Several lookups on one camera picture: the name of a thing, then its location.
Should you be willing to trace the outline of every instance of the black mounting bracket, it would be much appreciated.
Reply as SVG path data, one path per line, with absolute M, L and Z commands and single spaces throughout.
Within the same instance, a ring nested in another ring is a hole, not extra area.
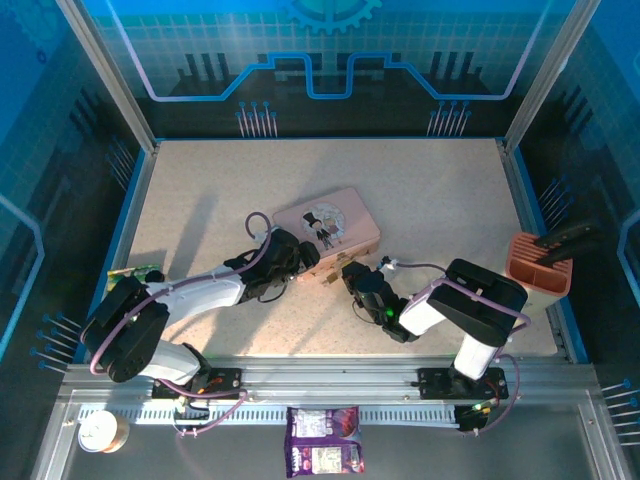
M 420 390 L 421 400 L 501 400 L 509 398 L 507 381 L 501 368 L 488 368 L 477 382 L 452 375 L 451 368 L 420 368 L 418 381 L 411 385 Z
M 209 372 L 208 381 L 205 382 L 206 393 L 226 392 L 229 390 L 237 390 L 242 387 L 242 370 L 240 368 L 216 368 L 212 367 Z M 151 391 L 151 398 L 154 400 L 175 400 L 180 397 L 179 393 L 171 390 L 165 386 L 162 382 L 153 382 L 153 390 Z M 231 394 L 226 397 L 220 397 L 221 399 L 237 400 L 240 398 L 239 394 Z

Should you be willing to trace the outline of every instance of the purple snack bag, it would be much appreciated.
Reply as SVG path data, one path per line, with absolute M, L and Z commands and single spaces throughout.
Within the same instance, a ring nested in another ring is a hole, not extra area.
M 287 478 L 364 473 L 358 407 L 288 408 L 284 456 Z

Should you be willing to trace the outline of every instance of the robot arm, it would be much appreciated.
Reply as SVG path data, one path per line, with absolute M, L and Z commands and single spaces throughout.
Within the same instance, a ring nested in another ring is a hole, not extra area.
M 227 260 L 205 275 L 147 284 L 124 278 L 92 313 L 81 340 L 115 382 L 144 375 L 177 385 L 189 383 L 192 391 L 199 390 L 201 379 L 206 382 L 209 374 L 208 363 L 187 344 L 162 341 L 164 329 L 187 316 L 259 298 L 268 288 L 284 286 L 314 267 L 319 259 L 312 243 L 300 243 L 276 228 L 259 250 Z
M 460 389 L 477 382 L 506 344 L 527 293 L 517 282 L 474 265 L 454 260 L 445 276 L 433 281 L 410 300 L 398 297 L 384 280 L 382 269 L 371 271 L 359 263 L 347 265 L 342 276 L 356 304 L 364 308 L 388 335 L 411 342 L 442 320 L 449 319 L 465 333 L 450 372 Z

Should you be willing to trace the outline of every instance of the black handle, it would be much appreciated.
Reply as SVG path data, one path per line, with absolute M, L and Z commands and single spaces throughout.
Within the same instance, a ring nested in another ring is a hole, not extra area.
M 600 242 L 595 238 L 578 240 L 567 245 L 563 245 L 562 247 L 554 248 L 546 257 L 542 257 L 536 263 L 543 267 L 550 267 L 556 262 L 561 262 L 562 260 L 567 260 L 569 258 L 574 258 L 578 255 L 591 252 L 598 248 L 599 244 Z
M 533 244 L 536 247 L 549 248 L 556 243 L 564 243 L 579 238 L 583 235 L 588 235 L 599 230 L 598 224 L 592 220 L 583 220 L 580 222 L 570 223 L 564 227 L 548 233 L 536 241 Z

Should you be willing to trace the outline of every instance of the pink box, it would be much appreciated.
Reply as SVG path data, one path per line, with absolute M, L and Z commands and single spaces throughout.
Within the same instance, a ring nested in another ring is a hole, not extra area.
M 320 252 L 318 265 L 300 279 L 320 277 L 332 283 L 344 265 L 375 252 L 380 241 L 380 229 L 353 187 L 282 210 L 273 220 Z

